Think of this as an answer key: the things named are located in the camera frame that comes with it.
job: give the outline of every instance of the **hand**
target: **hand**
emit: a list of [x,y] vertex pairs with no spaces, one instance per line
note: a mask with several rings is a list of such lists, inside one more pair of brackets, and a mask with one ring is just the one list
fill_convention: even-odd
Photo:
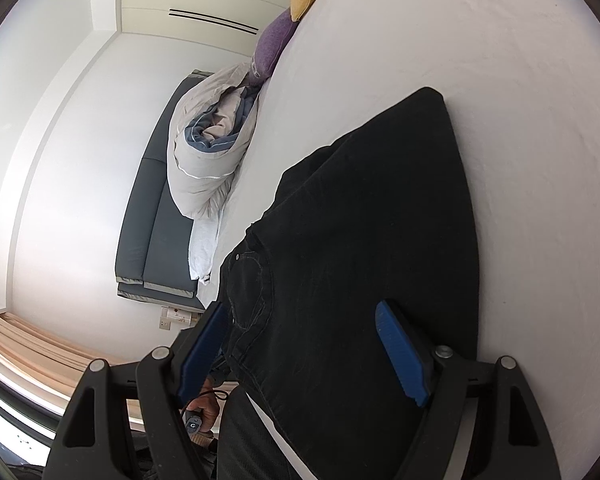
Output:
[[[202,385],[200,393],[209,392],[213,389],[213,381],[208,377]],[[220,404],[218,404],[218,399],[216,399],[214,394],[206,394],[197,399],[193,399],[187,406],[187,409],[189,411],[202,410],[202,426],[200,426],[200,433],[210,431],[216,423],[218,415],[220,415]]]

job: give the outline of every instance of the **white wall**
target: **white wall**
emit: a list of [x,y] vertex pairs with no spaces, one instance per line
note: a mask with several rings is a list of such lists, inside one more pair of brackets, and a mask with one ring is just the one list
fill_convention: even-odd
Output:
[[136,359],[170,344],[160,307],[120,298],[114,262],[138,164],[178,83],[244,60],[213,47],[122,34],[60,115],[33,177],[13,273],[12,311],[79,344]]
[[90,31],[90,0],[19,0],[0,26],[0,186],[38,100]]

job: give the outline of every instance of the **black metal frame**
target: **black metal frame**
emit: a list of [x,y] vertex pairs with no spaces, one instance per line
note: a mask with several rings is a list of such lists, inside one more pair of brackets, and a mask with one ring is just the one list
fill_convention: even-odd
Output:
[[[190,444],[178,395],[187,357],[221,304],[213,303],[195,328],[180,333],[139,363],[109,367],[94,361],[85,371],[62,418],[45,480],[139,480],[126,411],[139,399],[152,458],[162,480],[208,480]],[[559,480],[549,433],[533,393],[512,358],[496,364],[441,356],[399,312],[412,342],[424,349],[432,396],[418,434],[395,480],[442,480],[467,397],[477,397],[478,416],[464,480]]]

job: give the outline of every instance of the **wall outlet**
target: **wall outlet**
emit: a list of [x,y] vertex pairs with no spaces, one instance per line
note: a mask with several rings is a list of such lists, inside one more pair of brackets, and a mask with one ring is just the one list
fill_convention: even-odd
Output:
[[179,329],[188,328],[195,325],[198,321],[198,316],[188,310],[182,310],[172,306],[164,306],[160,313],[160,328],[162,330],[170,330],[171,323],[178,323]]

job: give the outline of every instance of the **blue pad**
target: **blue pad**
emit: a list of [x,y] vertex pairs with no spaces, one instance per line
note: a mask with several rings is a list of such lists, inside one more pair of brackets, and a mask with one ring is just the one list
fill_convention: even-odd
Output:
[[200,393],[202,385],[211,370],[211,365],[218,357],[222,342],[229,330],[229,315],[224,305],[219,304],[210,313],[210,317],[206,322],[203,323],[204,317],[207,315],[209,315],[208,312],[203,314],[203,318],[198,321],[198,325],[190,329],[195,330],[199,326],[202,327],[180,370],[181,380],[178,398],[182,406],[196,398]]
[[425,406],[431,394],[432,359],[419,341],[412,340],[417,334],[385,300],[376,306],[376,330],[404,393],[419,407]]

